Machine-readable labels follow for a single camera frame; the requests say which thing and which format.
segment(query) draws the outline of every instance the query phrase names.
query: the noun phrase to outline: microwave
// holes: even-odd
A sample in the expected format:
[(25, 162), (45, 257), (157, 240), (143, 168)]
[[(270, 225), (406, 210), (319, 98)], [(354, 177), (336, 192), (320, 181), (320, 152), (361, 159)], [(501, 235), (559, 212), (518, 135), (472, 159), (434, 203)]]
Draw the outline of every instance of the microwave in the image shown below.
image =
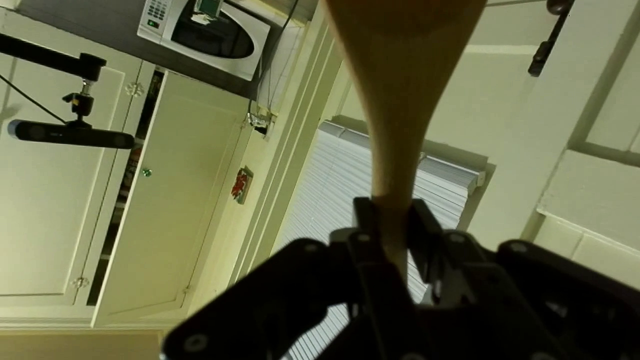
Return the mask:
[(217, 20), (203, 23), (195, 4), (197, 0), (147, 0), (138, 36), (232, 77), (253, 80), (272, 26), (226, 3), (220, 4)]

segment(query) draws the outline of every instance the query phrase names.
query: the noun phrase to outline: door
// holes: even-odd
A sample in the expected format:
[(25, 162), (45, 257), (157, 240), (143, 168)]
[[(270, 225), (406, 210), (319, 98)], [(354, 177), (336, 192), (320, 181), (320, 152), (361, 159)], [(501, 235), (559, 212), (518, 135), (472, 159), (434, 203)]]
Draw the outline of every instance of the door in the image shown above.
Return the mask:
[[(133, 98), (124, 87), (136, 83), (140, 61), (15, 13), (3, 13), (3, 35), (71, 57), (82, 51), (106, 59), (108, 66), (93, 88), (97, 104), (89, 122), (112, 131), (130, 127), (126, 115)], [(54, 115), (73, 121), (62, 96), (79, 93), (81, 78), (11, 57), (0, 57), (0, 74)], [(73, 305), (98, 208), (116, 197), (106, 194), (106, 187), (119, 152), (18, 143), (7, 132), (11, 121), (54, 121), (5, 84), (0, 98), (0, 305)]]
[(215, 210), (228, 197), (244, 113), (247, 98), (166, 74), (97, 326), (140, 325), (183, 307)]

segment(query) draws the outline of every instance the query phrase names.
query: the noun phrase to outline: window blinds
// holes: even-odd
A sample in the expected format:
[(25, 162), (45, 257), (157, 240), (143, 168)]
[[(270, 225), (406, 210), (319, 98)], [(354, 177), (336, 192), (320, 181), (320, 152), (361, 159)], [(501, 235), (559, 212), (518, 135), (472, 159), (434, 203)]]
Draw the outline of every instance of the window blinds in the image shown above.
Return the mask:
[[(274, 253), (302, 236), (329, 245), (333, 230), (353, 227), (353, 200), (371, 197), (371, 162), (366, 137), (325, 122), (299, 181)], [(417, 175), (415, 199), (424, 199), (444, 228), (456, 228), (478, 183), (480, 173), (424, 156)], [(422, 303), (429, 291), (412, 261), (409, 264), (409, 291), (415, 303)], [(346, 322), (345, 307), (331, 308), (325, 322), (290, 349), (289, 358), (317, 358)]]

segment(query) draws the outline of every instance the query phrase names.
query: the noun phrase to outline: white cabinet door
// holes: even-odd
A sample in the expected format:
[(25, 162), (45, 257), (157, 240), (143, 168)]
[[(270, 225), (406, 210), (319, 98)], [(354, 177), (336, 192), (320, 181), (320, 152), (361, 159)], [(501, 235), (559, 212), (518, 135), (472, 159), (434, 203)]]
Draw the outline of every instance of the white cabinet door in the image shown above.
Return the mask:
[[(97, 55), (108, 61), (95, 84), (97, 128), (123, 131), (133, 98), (124, 87), (136, 83), (140, 61), (61, 32), (41, 23), (3, 13), (3, 32), (56, 53)], [(79, 93), (82, 80), (0, 55), (0, 74), (71, 121), (62, 96)], [(18, 143), (7, 132), (11, 121), (50, 122), (15, 90), (0, 84), (0, 305), (73, 305), (93, 247), (100, 203), (106, 194), (116, 151)]]
[(247, 101), (169, 74), (95, 325), (140, 325), (183, 307), (241, 140)]

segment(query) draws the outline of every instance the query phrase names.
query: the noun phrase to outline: microwave door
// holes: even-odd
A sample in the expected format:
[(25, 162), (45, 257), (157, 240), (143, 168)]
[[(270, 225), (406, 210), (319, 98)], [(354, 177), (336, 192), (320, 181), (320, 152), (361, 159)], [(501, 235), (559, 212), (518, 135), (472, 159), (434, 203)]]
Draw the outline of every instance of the microwave door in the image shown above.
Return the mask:
[(211, 25), (203, 25), (193, 19), (193, 6), (184, 6), (172, 43), (219, 59), (249, 59), (256, 51), (250, 35), (224, 11)]

